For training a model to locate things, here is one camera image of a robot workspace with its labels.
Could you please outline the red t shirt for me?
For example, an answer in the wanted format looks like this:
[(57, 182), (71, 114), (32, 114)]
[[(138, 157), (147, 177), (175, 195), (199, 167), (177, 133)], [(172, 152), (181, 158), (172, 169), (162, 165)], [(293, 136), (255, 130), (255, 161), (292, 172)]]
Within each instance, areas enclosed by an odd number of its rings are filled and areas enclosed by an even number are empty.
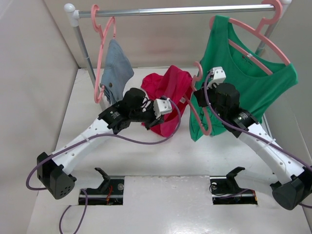
[[(178, 107), (181, 114), (184, 113), (188, 103), (182, 101), (192, 95), (192, 76), (189, 72), (172, 65), (164, 75), (152, 73), (147, 75), (141, 84), (141, 88), (146, 92), (149, 99), (156, 99), (162, 96), (170, 98)], [(176, 109), (164, 116), (164, 123), (156, 125), (151, 130), (163, 137), (169, 137), (179, 123)]]

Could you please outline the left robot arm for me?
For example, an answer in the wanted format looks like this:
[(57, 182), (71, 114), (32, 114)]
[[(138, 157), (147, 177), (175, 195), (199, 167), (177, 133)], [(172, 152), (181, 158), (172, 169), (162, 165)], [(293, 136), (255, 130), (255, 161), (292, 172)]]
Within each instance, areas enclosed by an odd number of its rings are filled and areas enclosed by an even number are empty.
[(68, 145), (51, 155), (43, 152), (37, 157), (37, 177), (56, 199), (67, 196), (75, 186), (74, 168), (107, 137), (116, 137), (132, 122), (143, 123), (147, 129), (164, 122), (171, 112), (168, 99), (148, 99), (138, 88), (128, 90), (123, 99), (111, 105)]

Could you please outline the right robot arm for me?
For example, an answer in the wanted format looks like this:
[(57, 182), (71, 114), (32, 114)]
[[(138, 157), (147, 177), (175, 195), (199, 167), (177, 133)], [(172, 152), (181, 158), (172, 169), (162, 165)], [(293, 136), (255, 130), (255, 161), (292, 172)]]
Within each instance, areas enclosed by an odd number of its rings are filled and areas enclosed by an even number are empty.
[(240, 107), (240, 93), (234, 85), (202, 85), (194, 96), (200, 107), (209, 107), (223, 126), (248, 145), (272, 171), (270, 175), (260, 175), (244, 167), (236, 167), (226, 175), (225, 186), (229, 191), (259, 191), (272, 196), (286, 210), (293, 210), (311, 195), (311, 166), (280, 148), (257, 119)]

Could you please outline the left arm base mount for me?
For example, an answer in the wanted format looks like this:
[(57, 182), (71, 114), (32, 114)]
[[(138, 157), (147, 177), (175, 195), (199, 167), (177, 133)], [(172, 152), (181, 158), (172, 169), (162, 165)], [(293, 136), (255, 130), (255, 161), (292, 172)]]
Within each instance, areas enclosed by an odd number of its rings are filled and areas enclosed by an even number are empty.
[(99, 167), (95, 171), (96, 180), (85, 188), (87, 197), (83, 191), (79, 192), (78, 204), (85, 205), (88, 200), (88, 205), (122, 205), (125, 177), (110, 176)]

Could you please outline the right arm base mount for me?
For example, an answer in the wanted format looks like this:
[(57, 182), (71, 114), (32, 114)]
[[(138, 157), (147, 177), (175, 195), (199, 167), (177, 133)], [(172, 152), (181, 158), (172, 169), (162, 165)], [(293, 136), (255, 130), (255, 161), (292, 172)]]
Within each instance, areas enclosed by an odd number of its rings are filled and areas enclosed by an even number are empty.
[(236, 167), (223, 176), (211, 176), (209, 191), (214, 205), (258, 205), (255, 191), (242, 189), (235, 177), (243, 167)]

